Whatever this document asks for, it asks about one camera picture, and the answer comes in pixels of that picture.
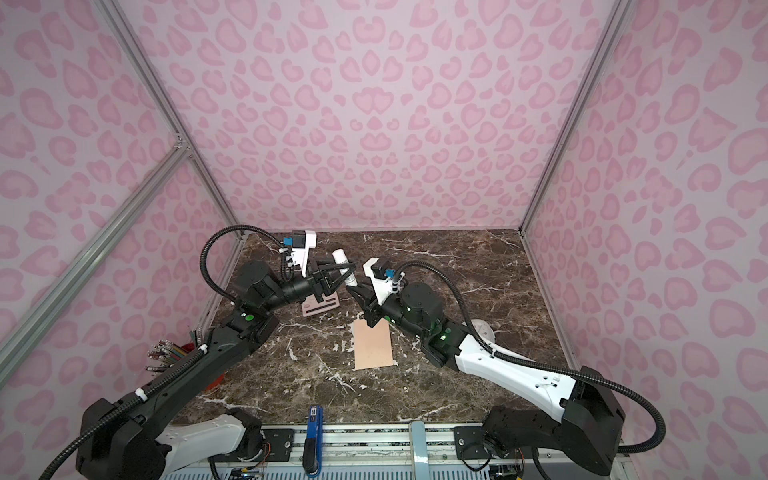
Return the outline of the peach pink envelope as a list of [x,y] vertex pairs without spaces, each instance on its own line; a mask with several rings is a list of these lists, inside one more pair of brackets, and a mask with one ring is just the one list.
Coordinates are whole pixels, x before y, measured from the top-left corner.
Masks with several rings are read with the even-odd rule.
[[394,365],[389,324],[380,320],[369,327],[365,320],[353,322],[354,368],[365,370]]

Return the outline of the white glue stick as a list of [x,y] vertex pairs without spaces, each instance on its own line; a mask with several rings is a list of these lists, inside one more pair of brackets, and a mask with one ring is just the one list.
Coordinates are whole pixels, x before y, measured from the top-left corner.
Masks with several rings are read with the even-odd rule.
[[349,262],[349,259],[343,249],[336,249],[332,252],[336,265],[340,265],[339,273],[341,280],[347,287],[356,287],[358,285],[354,274],[355,267]]

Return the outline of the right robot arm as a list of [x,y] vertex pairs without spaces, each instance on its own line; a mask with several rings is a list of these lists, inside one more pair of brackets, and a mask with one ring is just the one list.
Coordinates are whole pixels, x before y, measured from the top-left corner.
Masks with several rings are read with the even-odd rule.
[[552,366],[502,348],[484,338],[470,318],[458,287],[435,266],[408,261],[397,267],[377,258],[356,279],[343,282],[369,326],[384,320],[416,339],[437,367],[489,381],[531,404],[503,405],[486,415],[482,440],[498,457],[528,449],[562,452],[579,467],[610,474],[617,455],[639,454],[661,445],[666,422],[651,401],[598,371]]

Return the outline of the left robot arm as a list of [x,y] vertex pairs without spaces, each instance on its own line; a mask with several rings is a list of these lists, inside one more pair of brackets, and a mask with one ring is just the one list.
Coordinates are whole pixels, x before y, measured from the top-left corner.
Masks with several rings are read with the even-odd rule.
[[[237,294],[219,286],[209,274],[207,259],[216,241],[232,232],[256,233],[277,244],[280,272],[252,262],[235,279]],[[194,350],[148,383],[116,402],[93,403],[83,415],[79,436],[54,457],[42,478],[53,478],[70,457],[88,479],[161,478],[177,450],[159,437],[179,411],[269,339],[278,325],[278,309],[310,296],[322,299],[352,279],[356,265],[347,259],[320,261],[304,273],[296,272],[289,258],[298,250],[291,240],[280,242],[255,226],[233,225],[214,233],[202,248],[199,269],[206,284],[233,304],[233,312]]]

